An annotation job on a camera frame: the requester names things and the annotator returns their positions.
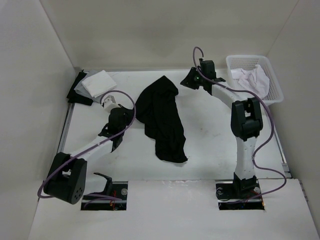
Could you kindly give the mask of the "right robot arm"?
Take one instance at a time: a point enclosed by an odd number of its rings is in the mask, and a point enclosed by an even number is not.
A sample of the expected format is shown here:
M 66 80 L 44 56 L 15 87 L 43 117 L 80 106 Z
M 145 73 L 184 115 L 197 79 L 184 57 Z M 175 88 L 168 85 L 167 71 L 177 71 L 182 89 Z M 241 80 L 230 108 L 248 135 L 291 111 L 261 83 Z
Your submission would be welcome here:
M 257 138 L 263 128 L 260 102 L 256 97 L 232 90 L 221 77 L 217 78 L 212 60 L 199 59 L 184 80 L 184 87 L 197 90 L 203 87 L 211 96 L 222 101 L 231 110 L 230 127 L 236 139 L 237 159 L 231 183 L 217 183 L 216 195 L 221 201 L 244 200 L 257 186 L 257 177 L 252 156 Z

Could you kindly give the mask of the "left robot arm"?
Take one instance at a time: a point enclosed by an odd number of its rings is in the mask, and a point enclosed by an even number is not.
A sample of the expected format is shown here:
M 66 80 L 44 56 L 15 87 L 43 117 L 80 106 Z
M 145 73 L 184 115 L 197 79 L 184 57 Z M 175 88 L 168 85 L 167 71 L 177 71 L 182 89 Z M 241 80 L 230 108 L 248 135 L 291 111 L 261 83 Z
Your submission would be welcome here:
M 39 198 L 56 198 L 72 205 L 79 202 L 83 196 L 117 201 L 118 198 L 111 196 L 112 178 L 99 172 L 88 177 L 88 165 L 120 146 L 125 131 L 133 124 L 135 117 L 135 108 L 113 108 L 107 124 L 93 141 L 71 153 L 57 153 L 38 190 Z

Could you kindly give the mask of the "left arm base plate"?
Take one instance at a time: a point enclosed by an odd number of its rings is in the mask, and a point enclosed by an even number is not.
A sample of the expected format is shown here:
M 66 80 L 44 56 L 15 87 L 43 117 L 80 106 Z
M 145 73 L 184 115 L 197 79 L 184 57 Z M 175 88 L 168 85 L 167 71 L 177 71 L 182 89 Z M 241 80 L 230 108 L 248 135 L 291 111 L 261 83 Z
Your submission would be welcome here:
M 90 193 L 81 200 L 81 211 L 126 211 L 129 183 L 115 181 L 103 192 Z

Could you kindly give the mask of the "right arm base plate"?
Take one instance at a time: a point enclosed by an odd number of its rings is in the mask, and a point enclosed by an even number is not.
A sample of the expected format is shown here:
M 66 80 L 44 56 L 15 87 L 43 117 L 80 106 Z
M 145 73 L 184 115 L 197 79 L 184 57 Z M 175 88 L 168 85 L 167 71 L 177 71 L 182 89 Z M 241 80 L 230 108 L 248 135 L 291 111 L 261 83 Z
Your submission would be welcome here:
M 259 182 L 237 193 L 232 181 L 218 181 L 216 198 L 219 210 L 265 210 Z

